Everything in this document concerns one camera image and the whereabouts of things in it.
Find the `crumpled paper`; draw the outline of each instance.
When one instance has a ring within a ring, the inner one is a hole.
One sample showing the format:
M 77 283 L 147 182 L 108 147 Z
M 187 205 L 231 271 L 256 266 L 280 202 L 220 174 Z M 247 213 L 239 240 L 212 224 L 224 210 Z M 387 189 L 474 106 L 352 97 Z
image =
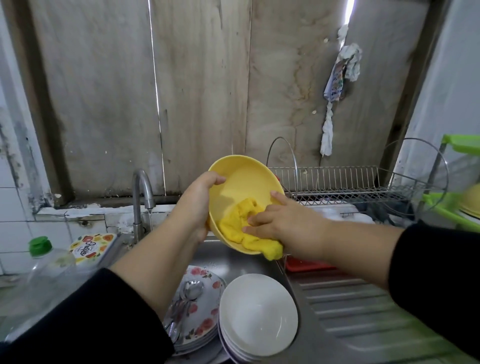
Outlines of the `crumpled paper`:
M 345 39 L 348 27 L 340 28 L 338 38 Z M 356 81 L 360 75 L 360 60 L 362 50 L 357 43 L 344 46 L 338 54 L 335 65 L 330 73 L 327 86 L 324 90 L 324 98 L 328 100 L 327 113 L 323 125 L 322 144 L 320 153 L 322 156 L 332 155 L 333 123 L 332 123 L 332 102 L 339 101 L 342 94 L 345 79 L 352 82 Z

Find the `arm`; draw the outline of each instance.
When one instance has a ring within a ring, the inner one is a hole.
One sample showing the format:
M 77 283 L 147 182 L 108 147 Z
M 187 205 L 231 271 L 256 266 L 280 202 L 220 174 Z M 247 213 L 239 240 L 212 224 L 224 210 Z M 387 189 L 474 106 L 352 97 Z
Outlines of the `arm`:
M 163 224 L 10 344 L 0 361 L 51 357 L 46 348 L 52 344 L 62 350 L 85 346 L 88 355 L 109 359 L 165 361 L 174 350 L 161 319 L 207 235 L 208 190 L 224 181 L 214 172 L 200 176 Z
M 270 205 L 244 230 L 278 239 L 289 253 L 326 260 L 339 269 L 389 289 L 394 301 L 473 357 L 480 358 L 477 285 L 480 234 L 416 224 L 330 221 L 272 193 Z

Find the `sink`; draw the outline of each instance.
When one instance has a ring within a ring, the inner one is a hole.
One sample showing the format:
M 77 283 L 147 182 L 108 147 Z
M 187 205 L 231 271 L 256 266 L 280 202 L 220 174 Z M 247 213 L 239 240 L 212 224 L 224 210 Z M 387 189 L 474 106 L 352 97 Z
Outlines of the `sink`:
M 132 241 L 131 234 L 121 235 L 101 265 L 113 264 Z M 242 254 L 211 236 L 190 264 L 227 284 L 244 274 L 264 274 L 290 292 L 299 313 L 296 337 L 265 363 L 477 363 L 402 311 L 386 291 L 338 270 L 284 274 L 280 261 Z

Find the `container lid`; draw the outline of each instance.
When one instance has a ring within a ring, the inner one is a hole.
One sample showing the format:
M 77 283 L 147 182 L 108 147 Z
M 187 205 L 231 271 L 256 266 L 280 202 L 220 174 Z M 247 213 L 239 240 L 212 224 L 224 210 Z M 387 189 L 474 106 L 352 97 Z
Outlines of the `container lid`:
M 28 250 L 32 257 L 42 256 L 52 250 L 52 243 L 46 236 L 39 236 L 30 240 Z

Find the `bottle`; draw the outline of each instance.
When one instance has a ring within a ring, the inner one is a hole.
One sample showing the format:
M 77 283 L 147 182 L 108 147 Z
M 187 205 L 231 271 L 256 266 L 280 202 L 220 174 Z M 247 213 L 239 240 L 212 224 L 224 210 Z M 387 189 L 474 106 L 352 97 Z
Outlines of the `bottle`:
M 80 285 L 70 251 L 53 248 L 46 236 L 28 246 L 31 269 L 0 304 L 9 313 L 0 326 L 1 341 L 14 341 Z

